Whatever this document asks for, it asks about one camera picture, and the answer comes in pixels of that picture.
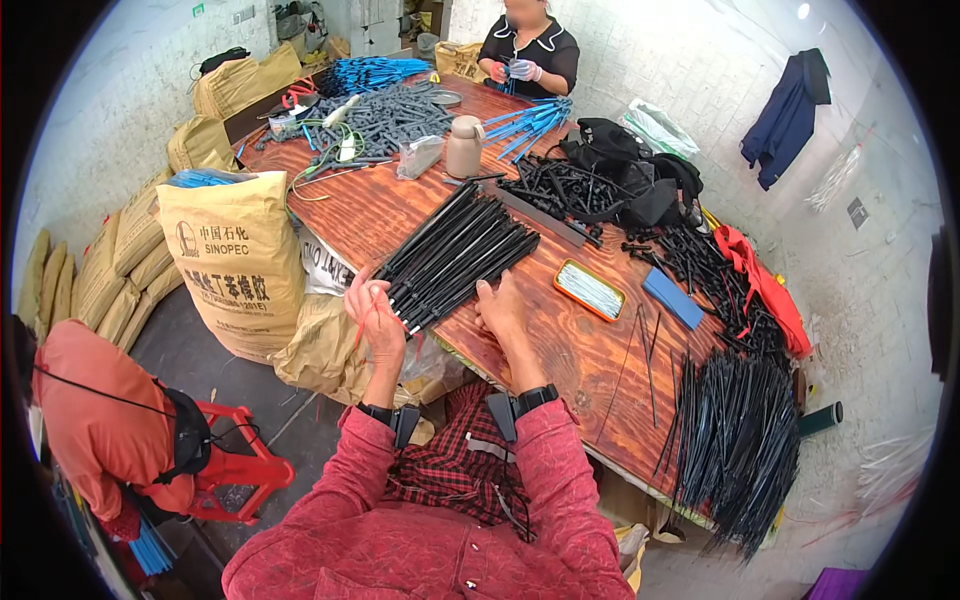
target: metal bowl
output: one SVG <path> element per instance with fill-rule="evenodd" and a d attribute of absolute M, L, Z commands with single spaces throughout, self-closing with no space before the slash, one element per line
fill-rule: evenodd
<path fill-rule="evenodd" d="M 439 107 L 454 108 L 460 106 L 460 103 L 463 101 L 464 97 L 462 94 L 448 89 L 438 89 L 430 94 L 430 102 Z"/>

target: black cylinder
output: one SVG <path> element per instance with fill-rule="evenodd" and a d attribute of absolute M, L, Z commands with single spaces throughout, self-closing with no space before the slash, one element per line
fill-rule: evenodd
<path fill-rule="evenodd" d="M 821 408 L 817 412 L 810 413 L 800 419 L 800 437 L 807 438 L 825 429 L 830 429 L 839 422 L 843 422 L 843 403 L 834 402 L 830 406 Z"/>

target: blue pencil case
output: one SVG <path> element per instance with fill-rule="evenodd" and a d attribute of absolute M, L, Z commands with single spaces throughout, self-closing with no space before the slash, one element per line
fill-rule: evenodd
<path fill-rule="evenodd" d="M 650 270 L 646 280 L 643 281 L 643 289 L 690 329 L 696 329 L 704 318 L 704 311 L 697 306 L 697 303 L 656 267 Z"/>

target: purple object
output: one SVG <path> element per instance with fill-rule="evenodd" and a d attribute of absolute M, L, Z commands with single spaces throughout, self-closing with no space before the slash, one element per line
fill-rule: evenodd
<path fill-rule="evenodd" d="M 804 596 L 804 600 L 848 600 L 856 594 L 867 577 L 868 571 L 847 568 L 825 568 L 820 572 L 817 583 Z"/>

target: white glove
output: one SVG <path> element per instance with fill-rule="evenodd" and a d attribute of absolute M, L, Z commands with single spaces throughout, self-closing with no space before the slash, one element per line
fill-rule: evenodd
<path fill-rule="evenodd" d="M 543 77 L 543 69 L 532 60 L 511 60 L 510 77 L 522 82 L 538 82 Z"/>

